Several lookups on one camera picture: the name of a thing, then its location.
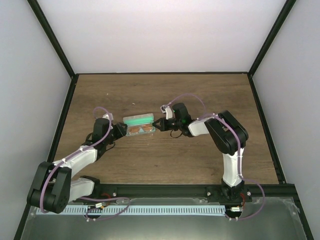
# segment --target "gray floor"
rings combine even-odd
[[[243,215],[254,213],[260,204],[260,198],[246,203]],[[30,215],[22,239],[304,240],[306,237],[293,201],[270,197],[260,214],[238,222],[217,216],[119,216],[86,222],[82,215]]]

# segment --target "brown wooden surface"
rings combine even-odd
[[[117,122],[147,113],[153,113],[156,120],[163,117],[161,105],[184,93],[198,95],[208,111],[229,110],[249,133],[243,175],[262,184],[278,183],[245,74],[80,75],[55,159],[78,149],[92,132],[96,106],[108,109]],[[177,102],[185,103],[193,118],[204,112],[192,96]],[[219,184],[223,172],[222,154],[209,135],[174,139],[169,131],[156,131],[117,140],[114,149],[76,177],[89,175],[102,183]]]

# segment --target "black metal frame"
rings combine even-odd
[[[56,151],[58,148],[58,144],[60,141],[60,137],[63,131],[63,127],[67,118],[68,110],[73,98],[73,94],[76,88],[76,84],[79,78],[79,74],[75,74],[64,51],[62,50],[53,30],[51,29],[43,11],[37,0],[27,0],[34,11],[37,19],[39,20],[43,30],[45,31],[47,37],[49,38],[52,46],[56,50],[61,62],[63,63],[66,71],[71,77],[71,83],[69,86],[69,90],[66,96],[66,100],[64,102],[64,106],[62,109],[62,113],[58,122],[58,127],[56,129],[53,143],[49,152],[49,156],[47,161],[53,162],[54,157],[56,155]],[[249,84],[253,93],[253,97],[256,103],[256,107],[259,113],[259,117],[262,123],[262,127],[264,130],[264,134],[267,140],[267,144],[269,147],[269,151],[273,160],[274,169],[279,181],[279,184],[264,184],[262,185],[265,195],[267,197],[292,197],[295,205],[299,208],[299,217],[302,222],[304,232],[306,234],[307,239],[314,239],[306,219],[304,210],[302,208],[299,196],[296,191],[296,187],[294,184],[288,184],[286,182],[286,178],[284,172],[282,170],[276,148],[274,142],[272,140],[268,124],[255,88],[255,84],[253,82],[253,75],[258,69],[260,63],[262,62],[264,56],[266,55],[269,47],[271,46],[273,40],[275,39],[277,33],[279,32],[281,26],[283,25],[285,19],[287,18],[290,10],[295,4],[296,0],[287,0],[279,13],[271,31],[269,32],[264,44],[262,45],[261,50],[259,51],[256,59],[254,60],[252,67],[249,72],[140,72],[140,73],[84,73],[84,74],[247,74]],[[118,197],[129,197],[129,198],[156,198],[156,197],[203,197],[209,198],[209,201],[214,202],[214,198],[212,196],[207,196],[208,189],[216,189],[219,188],[220,185],[207,185],[207,184],[192,184],[192,185],[150,185],[150,184],[101,184],[101,188],[104,192],[116,192]],[[252,197],[261,197],[260,189],[255,185],[245,185],[245,188],[251,192]],[[25,210],[23,212],[20,224],[17,228],[14,240],[20,240],[23,229],[26,224],[26,220],[29,214],[30,206],[27,204]]]

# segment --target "white wall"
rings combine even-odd
[[[253,76],[289,183],[320,239],[320,1],[297,1]]]
[[[70,78],[26,0],[0,1],[0,239],[13,239]]]
[[[76,73],[248,71],[285,0],[39,0]]]

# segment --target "wooden table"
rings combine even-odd
[[[277,176],[245,74],[84,74],[80,75],[65,121],[55,159],[72,153],[92,132],[93,109],[102,106],[116,122],[123,117],[153,113],[163,117],[160,106],[184,93],[198,95],[208,111],[229,110],[249,134],[243,157],[243,175],[262,184],[277,184]],[[200,102],[186,96],[193,118],[203,114]],[[171,138],[156,131],[116,141],[114,149],[76,175],[102,183],[220,184],[224,173],[222,154],[210,135]]]

